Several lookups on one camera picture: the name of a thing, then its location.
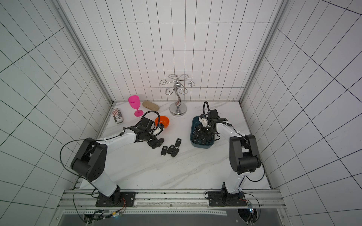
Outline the black VW flip key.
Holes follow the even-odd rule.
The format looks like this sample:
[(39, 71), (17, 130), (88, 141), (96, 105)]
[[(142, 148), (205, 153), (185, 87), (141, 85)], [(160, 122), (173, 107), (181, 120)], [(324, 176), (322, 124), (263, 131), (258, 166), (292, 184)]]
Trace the black VW flip key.
[(157, 147), (160, 147), (160, 146), (162, 146), (162, 144), (164, 143), (164, 139), (163, 138), (160, 138), (158, 141), (157, 141)]
[(178, 138), (175, 142), (175, 147), (179, 148), (181, 146), (182, 140)]
[(174, 151), (174, 149), (175, 149), (175, 146), (174, 146), (174, 145), (170, 145), (170, 146), (168, 147), (167, 153), (168, 153), (168, 154), (171, 154), (171, 153)]
[(161, 150), (161, 155), (162, 156), (165, 156), (167, 154), (167, 151), (168, 151), (168, 147), (167, 146), (163, 146), (162, 147), (162, 150)]

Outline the black flip key buttons up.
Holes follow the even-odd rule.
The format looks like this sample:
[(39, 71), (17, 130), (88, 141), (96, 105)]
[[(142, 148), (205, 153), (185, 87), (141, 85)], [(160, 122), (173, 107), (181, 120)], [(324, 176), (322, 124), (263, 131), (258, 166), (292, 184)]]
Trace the black flip key buttons up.
[(177, 148), (177, 147), (174, 148), (173, 151), (171, 152), (171, 156), (175, 157), (179, 153), (179, 151), (180, 151), (179, 148)]

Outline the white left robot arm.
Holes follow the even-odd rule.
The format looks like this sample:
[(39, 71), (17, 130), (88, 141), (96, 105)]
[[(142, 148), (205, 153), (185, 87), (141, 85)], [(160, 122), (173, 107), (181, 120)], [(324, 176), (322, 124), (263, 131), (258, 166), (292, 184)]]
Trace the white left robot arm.
[(120, 148), (133, 143), (146, 142), (150, 147), (159, 144), (157, 136), (165, 126), (141, 117), (130, 127), (124, 127), (120, 134), (104, 139), (85, 139), (71, 162), (71, 169), (85, 178), (101, 195), (109, 198), (119, 191), (119, 186), (105, 172), (107, 158)]

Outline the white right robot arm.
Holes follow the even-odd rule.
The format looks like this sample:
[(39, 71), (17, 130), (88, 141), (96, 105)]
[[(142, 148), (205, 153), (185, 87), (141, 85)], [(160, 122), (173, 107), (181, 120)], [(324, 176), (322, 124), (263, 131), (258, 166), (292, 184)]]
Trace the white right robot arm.
[(262, 166), (255, 136), (241, 134), (226, 118), (221, 118), (217, 110), (210, 110), (197, 117), (193, 142), (202, 143), (204, 139), (215, 140), (215, 135), (222, 135), (229, 141), (229, 162), (232, 172), (223, 182), (221, 193), (234, 195), (240, 192), (245, 180), (253, 181), (249, 176)]

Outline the teal plastic storage box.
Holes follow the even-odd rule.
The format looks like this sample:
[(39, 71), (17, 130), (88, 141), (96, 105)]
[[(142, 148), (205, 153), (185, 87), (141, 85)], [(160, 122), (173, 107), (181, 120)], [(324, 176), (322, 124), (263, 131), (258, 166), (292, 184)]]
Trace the teal plastic storage box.
[(209, 149), (215, 143), (215, 133), (205, 128), (199, 121), (199, 116), (192, 120), (190, 141), (196, 148)]

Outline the orange plastic bowl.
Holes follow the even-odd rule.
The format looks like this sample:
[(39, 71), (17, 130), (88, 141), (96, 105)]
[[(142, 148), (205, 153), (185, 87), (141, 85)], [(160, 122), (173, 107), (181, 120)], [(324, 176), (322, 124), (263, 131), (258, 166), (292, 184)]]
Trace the orange plastic bowl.
[(155, 122), (156, 128), (166, 129), (170, 123), (170, 120), (166, 116), (160, 116), (160, 117), (157, 117), (154, 120), (154, 122)]

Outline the beige woven glasses case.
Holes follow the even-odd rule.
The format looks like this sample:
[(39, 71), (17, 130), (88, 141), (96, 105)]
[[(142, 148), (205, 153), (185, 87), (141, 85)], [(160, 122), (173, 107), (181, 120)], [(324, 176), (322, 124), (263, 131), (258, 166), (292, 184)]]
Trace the beige woven glasses case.
[(153, 102), (150, 102), (150, 101), (144, 101), (142, 103), (142, 106), (149, 109), (149, 110), (152, 110), (152, 111), (156, 111), (158, 112), (159, 111), (159, 105), (153, 103)]

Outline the pink plastic wine goblet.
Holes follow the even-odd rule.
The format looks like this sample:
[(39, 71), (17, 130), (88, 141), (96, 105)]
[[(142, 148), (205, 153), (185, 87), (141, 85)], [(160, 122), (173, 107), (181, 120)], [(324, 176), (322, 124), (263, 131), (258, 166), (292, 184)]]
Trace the pink plastic wine goblet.
[(130, 106), (136, 110), (134, 113), (134, 115), (136, 117), (143, 116), (143, 111), (140, 110), (140, 97), (139, 96), (137, 96), (137, 95), (130, 96), (128, 98), (128, 102), (129, 102)]

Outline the silver metal cup rack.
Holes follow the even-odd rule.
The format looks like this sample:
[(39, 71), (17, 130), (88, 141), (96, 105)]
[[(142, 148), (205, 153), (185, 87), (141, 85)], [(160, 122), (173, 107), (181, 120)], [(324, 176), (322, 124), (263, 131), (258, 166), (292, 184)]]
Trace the silver metal cup rack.
[(190, 76), (187, 74), (177, 75), (170, 74), (168, 79), (163, 79), (159, 82), (161, 85), (171, 84), (172, 88), (167, 88), (165, 94), (167, 96), (175, 94), (176, 101), (170, 105), (169, 111), (174, 116), (183, 116), (187, 112), (187, 106), (183, 103), (181, 95), (186, 95), (188, 93), (188, 87), (195, 86), (195, 82), (190, 79)]

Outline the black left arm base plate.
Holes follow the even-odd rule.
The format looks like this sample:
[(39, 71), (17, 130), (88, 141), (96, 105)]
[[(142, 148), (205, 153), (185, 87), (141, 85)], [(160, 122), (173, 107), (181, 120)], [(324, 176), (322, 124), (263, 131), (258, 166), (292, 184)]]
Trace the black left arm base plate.
[(100, 194), (97, 198), (96, 207), (133, 207), (135, 202), (135, 192), (119, 192), (115, 191), (113, 195), (107, 197)]

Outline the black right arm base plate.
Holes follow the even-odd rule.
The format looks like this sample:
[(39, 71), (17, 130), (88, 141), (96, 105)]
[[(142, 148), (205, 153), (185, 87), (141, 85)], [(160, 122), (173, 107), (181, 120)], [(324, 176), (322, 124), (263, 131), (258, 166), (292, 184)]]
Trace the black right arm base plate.
[(247, 200), (244, 193), (229, 194), (222, 190), (220, 192), (207, 192), (209, 206), (211, 207), (245, 207)]

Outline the aluminium frame rail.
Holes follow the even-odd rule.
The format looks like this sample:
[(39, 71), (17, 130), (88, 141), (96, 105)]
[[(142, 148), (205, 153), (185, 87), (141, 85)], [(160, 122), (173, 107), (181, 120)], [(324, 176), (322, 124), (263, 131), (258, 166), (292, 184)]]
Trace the aluminium frame rail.
[(89, 213), (91, 210), (104, 210), (106, 213), (118, 209), (133, 210), (180, 210), (180, 209), (281, 209), (286, 204), (278, 190), (243, 190), (247, 200), (245, 207), (211, 207), (206, 198), (207, 192), (219, 190), (123, 190), (122, 192), (135, 192), (133, 207), (96, 207), (98, 194), (91, 190), (67, 190), (61, 197), (58, 208), (76, 210), (78, 213)]

